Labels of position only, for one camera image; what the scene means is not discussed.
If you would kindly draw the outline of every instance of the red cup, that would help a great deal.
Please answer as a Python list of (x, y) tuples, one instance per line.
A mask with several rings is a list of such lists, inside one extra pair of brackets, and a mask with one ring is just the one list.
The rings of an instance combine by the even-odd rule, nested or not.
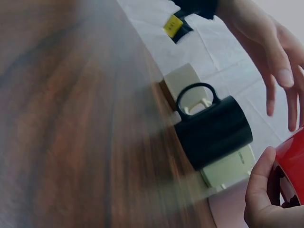
[(293, 206), (304, 204), (304, 127), (276, 148), (274, 169), (281, 193)]

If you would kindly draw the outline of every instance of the wooden table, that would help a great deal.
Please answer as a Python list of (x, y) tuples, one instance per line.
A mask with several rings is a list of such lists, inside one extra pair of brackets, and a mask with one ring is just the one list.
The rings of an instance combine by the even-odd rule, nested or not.
[(115, 0), (0, 0), (0, 227), (214, 227)]

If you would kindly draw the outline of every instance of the yellow tag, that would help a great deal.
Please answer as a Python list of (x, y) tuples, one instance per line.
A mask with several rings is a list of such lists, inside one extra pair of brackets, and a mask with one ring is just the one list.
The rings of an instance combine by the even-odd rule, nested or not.
[(175, 15), (172, 15), (163, 27), (163, 29), (170, 38), (173, 38), (182, 25), (183, 22)]

